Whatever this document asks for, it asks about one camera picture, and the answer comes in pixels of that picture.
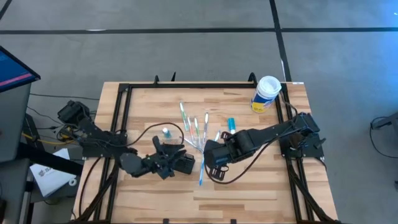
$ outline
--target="wooden tabletop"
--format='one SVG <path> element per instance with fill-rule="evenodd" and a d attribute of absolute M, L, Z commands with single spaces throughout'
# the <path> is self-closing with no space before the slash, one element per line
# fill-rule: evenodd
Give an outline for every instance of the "wooden tabletop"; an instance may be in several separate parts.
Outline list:
<path fill-rule="evenodd" d="M 103 130 L 109 130 L 111 127 L 118 85 L 117 82 L 104 84 L 95 119 L 96 125 Z M 310 105 L 304 85 L 288 83 L 287 88 L 290 102 L 299 111 L 309 113 Z M 185 103 L 186 113 L 198 118 L 202 134 L 204 115 L 205 112 L 209 112 L 210 139 L 215 137 L 218 130 L 228 130 L 229 117 L 235 118 L 237 131 L 264 129 L 277 124 L 275 104 L 263 114 L 251 110 L 249 102 L 253 93 L 254 89 L 247 88 L 133 89 L 127 121 L 128 142 L 133 141 L 152 124 L 173 122 L 183 127 L 178 105 L 180 100 Z M 121 120 L 123 105 L 124 103 L 121 105 L 118 121 Z M 162 128 L 149 130 L 134 145 L 140 156 L 155 152 L 151 139 L 155 135 L 162 139 Z M 168 128 L 174 138 L 180 135 L 177 128 Z M 162 180 L 157 174 L 133 178 L 125 171 L 119 171 L 112 223 L 161 223 L 164 218 L 169 218 L 171 223 L 229 223 L 231 219 L 237 219 L 238 223 L 295 223 L 286 163 L 280 155 L 279 143 L 275 142 L 269 146 L 245 175 L 229 185 L 215 184 L 205 175 L 203 185 L 199 186 L 202 156 L 188 144 L 185 144 L 185 149 L 196 159 L 191 175 L 176 172 L 175 177 Z M 82 180 L 86 179 L 95 159 L 91 158 L 85 162 Z M 231 164 L 224 181 L 240 174 L 252 159 L 253 157 Z M 310 193 L 326 214 L 337 219 L 324 166 L 315 159 L 306 158 L 304 167 Z M 103 159 L 90 175 L 83 196 L 83 210 L 98 191 L 102 169 Z M 76 214 L 82 185 L 83 181 L 80 182 L 75 201 Z M 299 195 L 302 216 L 306 218 L 303 198 Z M 107 204 L 108 193 L 104 197 L 101 218 L 105 217 Z"/>

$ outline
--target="monitor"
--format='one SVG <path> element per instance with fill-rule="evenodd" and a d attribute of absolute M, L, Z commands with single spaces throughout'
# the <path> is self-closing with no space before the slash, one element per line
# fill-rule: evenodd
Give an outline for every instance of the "monitor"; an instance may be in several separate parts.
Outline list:
<path fill-rule="evenodd" d="M 40 75 L 0 46 L 0 93 L 36 80 Z"/>

